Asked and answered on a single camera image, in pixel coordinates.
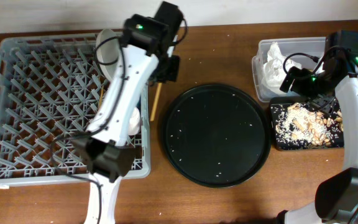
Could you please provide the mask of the white paper napkin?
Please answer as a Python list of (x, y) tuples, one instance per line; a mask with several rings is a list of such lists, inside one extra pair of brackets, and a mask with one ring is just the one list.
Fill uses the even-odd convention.
[(278, 42), (273, 42), (267, 52), (267, 62), (263, 66), (264, 82), (268, 87), (280, 88), (287, 75), (283, 69), (285, 59)]

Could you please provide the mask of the grey round plate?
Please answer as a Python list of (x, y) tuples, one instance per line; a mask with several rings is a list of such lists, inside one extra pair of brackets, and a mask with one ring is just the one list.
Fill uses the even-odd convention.
[(112, 82), (117, 67), (116, 60), (120, 57), (117, 34), (111, 29), (102, 30), (97, 35), (96, 47), (100, 71), (109, 82)]

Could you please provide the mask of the pink plastic cup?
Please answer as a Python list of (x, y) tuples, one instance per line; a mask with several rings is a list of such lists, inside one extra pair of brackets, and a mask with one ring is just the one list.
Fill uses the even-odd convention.
[(141, 128), (141, 115), (137, 107), (134, 108), (132, 116), (129, 119), (127, 134), (129, 136), (135, 136), (140, 132)]

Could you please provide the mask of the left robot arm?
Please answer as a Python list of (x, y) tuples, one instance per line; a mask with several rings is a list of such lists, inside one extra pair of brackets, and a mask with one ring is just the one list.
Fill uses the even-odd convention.
[(134, 14), (122, 33), (102, 30), (94, 60), (109, 87), (86, 131), (71, 139), (91, 183), (86, 223), (114, 223), (119, 185), (132, 167), (135, 149), (127, 146), (130, 118), (149, 80), (174, 80), (180, 58), (173, 50), (185, 17), (178, 6), (162, 2), (152, 17)]

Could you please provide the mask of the wooden chopstick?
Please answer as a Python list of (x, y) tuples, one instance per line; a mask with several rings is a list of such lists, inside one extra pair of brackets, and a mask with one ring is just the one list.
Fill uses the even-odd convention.
[(103, 100), (103, 95), (104, 95), (104, 86), (102, 85), (101, 91), (100, 91), (100, 96), (99, 96), (98, 108), (101, 107), (102, 100)]
[(157, 111), (158, 101), (160, 98), (160, 93), (162, 90), (162, 85), (163, 85), (163, 83), (158, 83), (158, 85), (157, 85), (157, 89), (155, 92), (155, 98), (154, 98), (154, 102), (152, 105), (152, 111), (150, 114), (150, 122), (153, 122), (155, 120), (155, 115), (156, 115), (156, 111)]

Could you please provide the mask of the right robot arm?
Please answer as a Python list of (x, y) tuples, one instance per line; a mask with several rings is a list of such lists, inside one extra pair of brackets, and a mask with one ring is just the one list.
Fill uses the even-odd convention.
[(344, 124), (342, 172), (322, 182), (314, 202), (284, 210), (277, 223), (358, 223), (358, 33), (340, 30), (326, 37), (324, 55), (310, 71), (284, 69), (281, 91), (293, 91), (310, 100), (334, 94)]

